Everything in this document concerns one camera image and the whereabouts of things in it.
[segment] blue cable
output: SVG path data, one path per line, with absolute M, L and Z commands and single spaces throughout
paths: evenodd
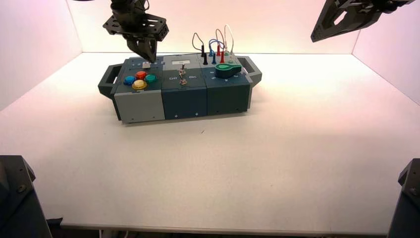
M 210 50 L 210 54 L 209 54 L 209 56 L 210 57 L 212 57 L 213 56 L 213 54 L 214 54 L 214 51 L 213 51 L 213 49 L 211 48 L 211 45 L 214 43 L 214 42 L 217 42 L 218 44 L 222 44 L 223 45 L 223 49 L 224 49 L 224 43 L 223 42 L 221 42 L 221 41 L 218 41 L 217 39 L 211 39 L 211 40 L 209 40 L 209 50 Z

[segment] white label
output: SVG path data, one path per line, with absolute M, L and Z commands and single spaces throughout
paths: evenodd
M 189 60 L 177 60 L 177 61 L 172 61 L 172 64 L 187 64 L 190 63 Z

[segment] pink wall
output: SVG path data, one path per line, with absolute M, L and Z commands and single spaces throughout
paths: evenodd
M 110 0 L 67 0 L 85 52 L 128 52 L 125 41 L 102 28 Z M 357 32 L 318 43 L 310 35 L 324 0 L 150 0 L 148 13 L 167 18 L 170 32 L 159 52 L 192 52 L 198 32 L 207 41 L 230 24 L 237 53 L 350 54 Z
M 65 0 L 0 0 L 0 110 L 81 53 Z
M 354 56 L 420 104 L 420 0 L 360 32 Z

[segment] white table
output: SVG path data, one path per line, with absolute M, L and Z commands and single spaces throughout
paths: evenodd
M 97 84 L 130 56 L 82 54 L 0 112 L 0 154 L 31 165 L 47 218 L 92 229 L 387 233 L 398 174 L 420 156 L 420 107 L 356 58 L 250 55 L 263 78 L 247 113 L 123 125 Z

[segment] dark blue module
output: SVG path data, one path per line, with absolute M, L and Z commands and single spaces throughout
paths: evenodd
M 123 123 L 246 112 L 262 74 L 249 57 L 225 58 L 216 65 L 204 65 L 201 54 L 130 58 L 109 66 L 98 88 Z

